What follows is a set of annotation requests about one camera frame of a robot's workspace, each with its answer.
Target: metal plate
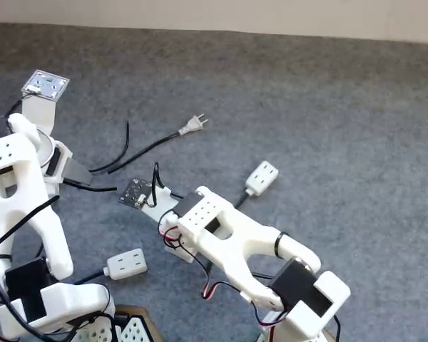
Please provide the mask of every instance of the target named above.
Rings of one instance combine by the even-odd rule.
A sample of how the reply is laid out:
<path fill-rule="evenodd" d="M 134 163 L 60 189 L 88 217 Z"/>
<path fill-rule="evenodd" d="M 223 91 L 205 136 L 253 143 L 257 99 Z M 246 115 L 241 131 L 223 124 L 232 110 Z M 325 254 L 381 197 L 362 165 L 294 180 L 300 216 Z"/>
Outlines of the metal plate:
<path fill-rule="evenodd" d="M 119 197 L 119 202 L 129 207 L 140 209 L 143 205 L 142 200 L 151 194 L 151 190 L 152 184 L 150 182 L 133 178 Z"/>
<path fill-rule="evenodd" d="M 46 71 L 37 70 L 22 87 L 22 93 L 38 93 L 37 96 L 57 102 L 70 80 Z"/>

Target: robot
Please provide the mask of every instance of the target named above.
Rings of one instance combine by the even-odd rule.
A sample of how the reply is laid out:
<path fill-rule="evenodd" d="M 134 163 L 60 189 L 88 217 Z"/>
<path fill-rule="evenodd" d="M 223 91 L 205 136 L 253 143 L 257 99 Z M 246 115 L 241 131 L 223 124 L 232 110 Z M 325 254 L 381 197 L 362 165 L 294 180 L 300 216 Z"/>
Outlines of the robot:
<path fill-rule="evenodd" d="M 246 181 L 246 193 L 261 195 L 277 174 L 269 162 L 262 162 Z M 306 246 L 256 222 L 207 187 L 185 197 L 173 194 L 160 181 L 158 166 L 152 182 L 133 180 L 120 202 L 140 209 L 158 223 L 158 233 L 169 252 L 201 264 L 196 258 L 200 253 L 225 273 L 227 285 L 255 309 L 263 331 L 258 342 L 333 341 L 324 327 L 349 298 L 350 289 L 331 271 L 316 276 L 321 261 Z M 254 254 L 287 261 L 267 286 L 248 268 L 246 261 Z M 204 299 L 225 283 L 208 289 L 208 282 L 209 277 L 202 291 Z M 258 318 L 258 306 L 270 310 L 263 321 Z"/>
<path fill-rule="evenodd" d="M 90 172 L 72 159 L 71 151 L 50 136 L 55 101 L 67 83 L 36 71 L 23 88 L 25 115 L 12 108 L 12 113 L 0 117 L 0 341 L 26 334 L 42 341 L 57 341 L 54 334 L 64 335 L 62 341 L 137 337 L 161 341 L 158 333 L 152 337 L 143 312 L 135 315 L 135 307 L 116 308 L 104 285 L 62 282 L 72 275 L 73 261 L 61 220 L 51 205 L 65 179 L 85 183 L 91 179 Z M 46 257 L 14 266 L 14 232 L 25 223 L 41 237 Z M 134 249 L 110 258 L 103 273 L 122 279 L 146 270 L 142 251 Z"/>

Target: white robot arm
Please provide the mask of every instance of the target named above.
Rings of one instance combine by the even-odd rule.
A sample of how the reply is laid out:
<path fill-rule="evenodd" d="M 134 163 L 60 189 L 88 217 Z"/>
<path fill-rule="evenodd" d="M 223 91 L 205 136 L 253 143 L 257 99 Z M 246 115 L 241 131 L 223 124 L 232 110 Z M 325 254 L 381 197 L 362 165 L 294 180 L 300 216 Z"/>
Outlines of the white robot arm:
<path fill-rule="evenodd" d="M 48 201 L 36 149 L 36 126 L 20 114 L 0 118 L 0 238 L 29 212 Z M 68 328 L 74 318 L 96 311 L 114 314 L 113 299 L 97 284 L 62 284 L 73 273 L 73 262 L 61 221 L 46 207 L 29 220 L 41 236 L 46 259 L 11 268 L 13 235 L 0 243 L 0 289 L 7 289 L 11 305 L 33 328 L 50 332 Z M 0 306 L 5 338 L 26 333 L 5 305 Z"/>
<path fill-rule="evenodd" d="M 120 201 L 126 203 L 125 197 L 132 196 L 134 206 L 158 222 L 164 239 L 178 240 L 184 247 L 167 247 L 168 251 L 188 262 L 200 252 L 225 272 L 246 301 L 272 310 L 269 322 L 279 315 L 276 311 L 285 311 L 285 319 L 273 327 L 275 342 L 326 341 L 321 331 L 350 296 L 350 289 L 331 271 L 315 276 L 321 263 L 314 252 L 276 228 L 259 224 L 207 187 L 178 201 L 167 187 L 156 186 L 154 197 L 151 183 L 135 180 L 135 184 L 138 190 L 124 193 Z M 266 286 L 249 270 L 247 260 L 253 254 L 288 263 Z"/>

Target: black power cord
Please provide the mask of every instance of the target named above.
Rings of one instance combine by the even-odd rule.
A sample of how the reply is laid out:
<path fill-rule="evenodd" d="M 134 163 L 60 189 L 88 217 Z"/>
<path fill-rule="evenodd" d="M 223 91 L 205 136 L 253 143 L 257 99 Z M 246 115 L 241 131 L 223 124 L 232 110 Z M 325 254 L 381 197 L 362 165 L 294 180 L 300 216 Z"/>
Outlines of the black power cord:
<path fill-rule="evenodd" d="M 131 162 L 137 160 L 139 157 L 141 157 L 142 155 L 144 155 L 145 153 L 149 152 L 150 150 L 152 150 L 153 148 L 166 143 L 167 141 L 180 137 L 180 133 L 179 132 L 175 132 L 173 134 L 170 134 L 160 140 L 157 140 L 156 142 L 153 142 L 152 144 L 150 144 L 148 147 L 143 148 L 141 151 L 139 151 L 138 153 L 136 153 L 135 155 L 133 155 L 132 157 L 128 158 L 125 162 L 122 162 L 121 164 L 118 164 L 116 166 L 113 166 L 111 169 L 108 170 L 108 174 L 110 175 L 111 173 L 115 173 L 116 171 L 122 169 L 123 167 L 127 166 L 128 164 L 130 164 Z"/>
<path fill-rule="evenodd" d="M 336 325 L 337 325 L 336 339 L 335 340 L 336 340 L 336 342 L 340 342 L 340 339 L 341 339 L 341 322 L 336 315 L 333 317 L 333 319 L 335 320 Z"/>
<path fill-rule="evenodd" d="M 43 245 L 43 242 L 40 244 L 40 247 L 38 248 L 38 251 L 36 252 L 36 254 L 35 254 L 35 258 L 38 258 L 38 257 L 40 257 L 41 256 L 41 253 L 43 253 L 43 250 L 44 250 L 44 245 Z"/>
<path fill-rule="evenodd" d="M 113 166 L 114 164 L 119 162 L 119 160 L 121 160 L 122 157 L 127 153 L 129 144 L 130 144 L 130 122 L 127 120 L 127 123 L 126 123 L 126 143 L 123 146 L 123 149 L 122 149 L 122 152 L 120 153 L 120 155 L 116 159 L 114 159 L 112 162 L 109 162 L 108 164 L 106 164 L 104 166 L 97 167 L 95 169 L 90 169 L 89 171 L 90 172 L 103 171 L 103 170 L 107 169 L 108 167 Z"/>
<path fill-rule="evenodd" d="M 92 191 L 92 192 L 109 192 L 109 191 L 117 191 L 117 187 L 88 187 L 86 185 L 81 185 L 77 182 L 73 182 L 71 180 L 63 180 L 64 184 L 69 185 L 70 187 L 75 187 L 76 189 Z"/>
<path fill-rule="evenodd" d="M 88 276 L 85 276 L 84 278 L 79 279 L 78 281 L 75 281 L 73 284 L 75 284 L 75 285 L 85 284 L 87 281 L 90 281 L 92 279 L 95 279 L 95 278 L 98 278 L 98 277 L 104 276 L 104 275 L 105 275 L 105 273 L 103 272 L 103 270 L 99 269 L 98 271 L 96 271 L 96 272 L 94 272 Z"/>

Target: white plastic bracket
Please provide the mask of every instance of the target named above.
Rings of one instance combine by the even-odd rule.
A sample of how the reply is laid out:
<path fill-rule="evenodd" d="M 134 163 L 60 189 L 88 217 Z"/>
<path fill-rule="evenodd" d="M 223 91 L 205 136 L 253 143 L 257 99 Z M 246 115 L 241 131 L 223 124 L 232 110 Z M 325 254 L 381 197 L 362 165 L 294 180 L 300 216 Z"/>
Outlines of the white plastic bracket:
<path fill-rule="evenodd" d="M 105 312 L 114 315 L 114 300 L 103 285 L 57 283 L 40 290 L 40 293 L 46 315 L 29 324 L 45 333 L 59 328 L 71 328 L 66 322 L 105 308 Z M 11 305 L 26 320 L 21 299 L 12 301 Z M 26 333 L 5 305 L 0 306 L 0 326 L 4 337 L 8 339 Z"/>
<path fill-rule="evenodd" d="M 23 133 L 0 138 L 0 170 L 7 167 L 13 168 L 10 172 L 14 175 L 16 191 L 8 196 L 0 176 L 0 237 L 30 211 L 48 200 L 35 147 Z M 57 214 L 47 207 L 35 215 L 29 224 L 43 240 L 51 273 L 57 279 L 70 276 L 73 262 Z M 10 254 L 12 244 L 11 236 L 0 244 L 0 254 Z M 9 260 L 0 259 L 2 286 L 4 272 L 9 267 Z"/>

